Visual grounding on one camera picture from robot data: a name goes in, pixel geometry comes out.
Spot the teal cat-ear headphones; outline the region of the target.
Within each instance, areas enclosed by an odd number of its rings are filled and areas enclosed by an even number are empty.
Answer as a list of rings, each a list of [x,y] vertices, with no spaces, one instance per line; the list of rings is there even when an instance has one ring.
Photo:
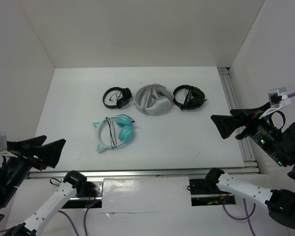
[[[105,117],[102,121],[94,122],[92,126],[97,132],[98,140],[96,151],[100,153],[106,149],[116,150],[130,143],[135,136],[133,123],[135,120],[125,114]],[[105,126],[109,130],[109,145],[104,144],[101,139],[101,131]]]

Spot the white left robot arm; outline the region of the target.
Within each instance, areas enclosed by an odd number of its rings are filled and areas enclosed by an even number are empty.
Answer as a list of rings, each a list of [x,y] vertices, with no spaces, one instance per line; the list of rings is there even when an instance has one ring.
[[[65,139],[46,144],[45,135],[22,141],[8,141],[0,132],[0,209],[7,207],[32,168],[39,171],[55,168]],[[30,207],[32,214],[8,230],[0,228],[0,236],[40,236],[59,210],[74,196],[87,191],[87,178],[78,171],[68,172],[53,194],[40,206]]]

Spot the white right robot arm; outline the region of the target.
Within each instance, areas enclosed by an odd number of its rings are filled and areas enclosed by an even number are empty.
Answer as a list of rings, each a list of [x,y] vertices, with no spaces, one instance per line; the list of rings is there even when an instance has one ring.
[[[236,139],[251,138],[279,167],[287,168],[284,173],[289,180],[270,167],[268,175],[273,187],[263,188],[212,168],[205,177],[205,188],[210,193],[220,190],[252,201],[274,221],[295,230],[295,122],[283,131],[274,126],[272,114],[267,114],[269,109],[269,103],[254,109],[232,109],[229,116],[212,115],[211,120],[223,139],[244,127]]]

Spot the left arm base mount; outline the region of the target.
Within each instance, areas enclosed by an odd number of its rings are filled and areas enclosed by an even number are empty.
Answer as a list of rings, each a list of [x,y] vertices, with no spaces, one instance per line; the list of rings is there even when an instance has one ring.
[[[104,179],[93,178],[86,183],[86,187],[68,200],[62,209],[102,208]]]

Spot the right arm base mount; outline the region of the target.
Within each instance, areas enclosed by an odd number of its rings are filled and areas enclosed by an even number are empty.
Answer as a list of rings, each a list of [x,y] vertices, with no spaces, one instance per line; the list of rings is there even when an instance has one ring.
[[[236,204],[233,194],[219,190],[205,179],[190,179],[186,189],[190,192],[193,207]]]

